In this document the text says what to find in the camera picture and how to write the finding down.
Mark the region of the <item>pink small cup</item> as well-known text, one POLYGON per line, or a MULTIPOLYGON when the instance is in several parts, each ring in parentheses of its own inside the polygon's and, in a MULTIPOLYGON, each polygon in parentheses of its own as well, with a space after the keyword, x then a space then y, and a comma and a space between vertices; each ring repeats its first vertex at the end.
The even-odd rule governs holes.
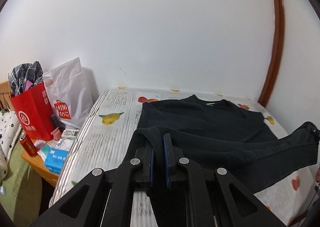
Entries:
POLYGON ((56 129, 54 129, 52 132, 51 132, 51 135, 53 137, 54 140, 58 141, 61 139, 61 131, 60 131, 60 128, 57 127, 56 129))

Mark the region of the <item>fruit print tablecloth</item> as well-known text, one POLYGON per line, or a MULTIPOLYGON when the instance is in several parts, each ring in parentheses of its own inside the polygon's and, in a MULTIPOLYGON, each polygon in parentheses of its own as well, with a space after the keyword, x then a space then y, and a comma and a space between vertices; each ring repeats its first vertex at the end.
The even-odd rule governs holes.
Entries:
MULTIPOLYGON (((53 206, 96 167, 107 171, 123 161, 142 112, 141 100, 180 100, 187 91, 107 89, 97 99, 74 140, 50 201, 53 206)), ((259 192, 256 197, 284 224, 307 210, 314 194, 314 174, 305 167, 259 192)))

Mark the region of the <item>red drink can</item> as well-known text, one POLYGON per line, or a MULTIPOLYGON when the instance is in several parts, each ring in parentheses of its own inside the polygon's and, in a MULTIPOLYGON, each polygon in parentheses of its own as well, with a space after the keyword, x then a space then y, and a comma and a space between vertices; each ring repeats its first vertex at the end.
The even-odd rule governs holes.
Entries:
POLYGON ((37 155, 37 148, 25 131, 22 131, 19 142, 30 157, 35 157, 37 155))

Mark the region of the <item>white black-dotted pillow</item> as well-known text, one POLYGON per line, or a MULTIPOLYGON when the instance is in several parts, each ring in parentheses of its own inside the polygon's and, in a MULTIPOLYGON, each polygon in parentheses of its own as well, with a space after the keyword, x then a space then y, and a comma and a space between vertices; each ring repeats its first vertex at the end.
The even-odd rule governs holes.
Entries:
POLYGON ((1 110, 1 180, 8 174, 12 150, 18 140, 22 127, 14 112, 1 110))

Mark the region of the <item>white Miniso plastic bag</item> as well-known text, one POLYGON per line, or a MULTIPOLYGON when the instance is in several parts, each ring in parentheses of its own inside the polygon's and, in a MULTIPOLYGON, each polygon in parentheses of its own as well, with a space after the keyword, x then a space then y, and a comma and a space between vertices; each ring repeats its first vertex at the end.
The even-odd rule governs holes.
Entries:
POLYGON ((44 73, 43 82, 57 119, 67 128, 80 129, 93 107, 80 58, 44 73))

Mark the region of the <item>white remote control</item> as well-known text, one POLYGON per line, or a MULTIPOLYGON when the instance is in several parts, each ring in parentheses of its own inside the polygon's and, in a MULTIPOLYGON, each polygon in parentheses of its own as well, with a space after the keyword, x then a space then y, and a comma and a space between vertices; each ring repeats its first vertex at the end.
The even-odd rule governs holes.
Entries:
POLYGON ((79 133, 79 129, 65 129, 61 137, 62 138, 68 138, 68 139, 75 139, 79 133))

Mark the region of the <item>wooden bedside table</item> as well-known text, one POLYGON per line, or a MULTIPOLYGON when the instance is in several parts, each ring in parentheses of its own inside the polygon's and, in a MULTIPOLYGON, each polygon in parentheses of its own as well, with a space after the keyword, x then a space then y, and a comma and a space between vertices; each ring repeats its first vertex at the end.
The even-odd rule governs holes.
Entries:
POLYGON ((57 180, 59 178, 58 174, 54 174, 45 167, 44 161, 46 160, 47 154, 51 148, 55 148, 57 141, 42 141, 37 140, 34 142, 37 148, 37 155, 35 157, 30 157, 25 150, 21 153, 21 158, 24 159, 35 172, 38 173, 45 181, 51 184, 53 187, 56 186, 57 180))

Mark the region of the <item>green bed sheet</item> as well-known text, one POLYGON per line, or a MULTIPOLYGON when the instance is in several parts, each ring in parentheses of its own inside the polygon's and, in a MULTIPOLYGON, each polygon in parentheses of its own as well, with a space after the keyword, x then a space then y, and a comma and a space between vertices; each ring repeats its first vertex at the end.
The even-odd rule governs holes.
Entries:
POLYGON ((42 181, 21 158, 22 152, 22 146, 15 144, 9 161, 9 173, 1 183, 5 188, 1 204, 16 226, 29 226, 39 216, 42 181))

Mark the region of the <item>grey plaid cloth in bag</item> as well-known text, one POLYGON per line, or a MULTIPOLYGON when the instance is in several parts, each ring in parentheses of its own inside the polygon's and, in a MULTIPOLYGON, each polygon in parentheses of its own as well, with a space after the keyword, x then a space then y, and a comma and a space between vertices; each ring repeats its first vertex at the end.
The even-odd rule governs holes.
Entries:
POLYGON ((19 64, 8 74, 8 82, 14 96, 24 93, 43 82, 41 64, 38 61, 19 64))

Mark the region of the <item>red paper shopping bag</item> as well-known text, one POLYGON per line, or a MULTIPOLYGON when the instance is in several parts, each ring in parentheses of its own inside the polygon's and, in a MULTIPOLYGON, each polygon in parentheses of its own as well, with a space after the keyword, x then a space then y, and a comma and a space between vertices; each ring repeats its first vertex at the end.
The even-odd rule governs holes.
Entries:
POLYGON ((31 139, 53 139, 52 131, 56 126, 43 82, 17 96, 11 96, 11 103, 23 130, 31 139))

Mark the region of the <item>black Li-Ning sweatshirt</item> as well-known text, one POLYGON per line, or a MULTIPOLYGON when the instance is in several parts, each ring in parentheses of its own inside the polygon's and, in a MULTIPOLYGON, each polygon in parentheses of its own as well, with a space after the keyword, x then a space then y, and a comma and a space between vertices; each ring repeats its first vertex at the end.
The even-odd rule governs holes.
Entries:
POLYGON ((144 103, 138 127, 125 157, 147 143, 155 156, 155 178, 163 183, 163 137, 201 167, 223 167, 251 192, 260 192, 298 169, 317 162, 319 130, 305 122, 292 134, 277 138, 259 112, 227 100, 182 100, 144 103))

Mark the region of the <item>blue tissue box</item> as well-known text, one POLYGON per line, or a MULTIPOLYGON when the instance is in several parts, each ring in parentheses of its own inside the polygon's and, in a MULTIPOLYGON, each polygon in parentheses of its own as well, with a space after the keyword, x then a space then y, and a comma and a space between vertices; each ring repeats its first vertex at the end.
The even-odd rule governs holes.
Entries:
POLYGON ((44 165, 48 171, 54 174, 60 174, 67 155, 68 151, 66 150, 51 148, 44 161, 44 165))

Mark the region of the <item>wooden bed headboard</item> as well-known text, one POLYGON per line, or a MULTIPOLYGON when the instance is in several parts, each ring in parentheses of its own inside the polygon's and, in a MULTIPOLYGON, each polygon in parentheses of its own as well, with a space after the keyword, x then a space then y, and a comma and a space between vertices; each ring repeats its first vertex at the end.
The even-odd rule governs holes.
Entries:
POLYGON ((11 88, 8 81, 0 84, 0 107, 4 110, 14 111, 14 107, 11 103, 11 88))

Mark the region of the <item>brown wooden door frame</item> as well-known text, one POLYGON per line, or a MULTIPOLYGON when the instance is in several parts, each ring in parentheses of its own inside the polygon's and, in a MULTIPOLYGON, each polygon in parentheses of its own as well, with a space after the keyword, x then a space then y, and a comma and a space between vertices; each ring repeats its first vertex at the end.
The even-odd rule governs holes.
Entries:
POLYGON ((266 107, 272 95, 278 77, 281 59, 283 55, 285 37, 285 9, 283 0, 273 0, 274 3, 274 36, 271 52, 271 60, 268 67, 264 86, 258 103, 266 107))

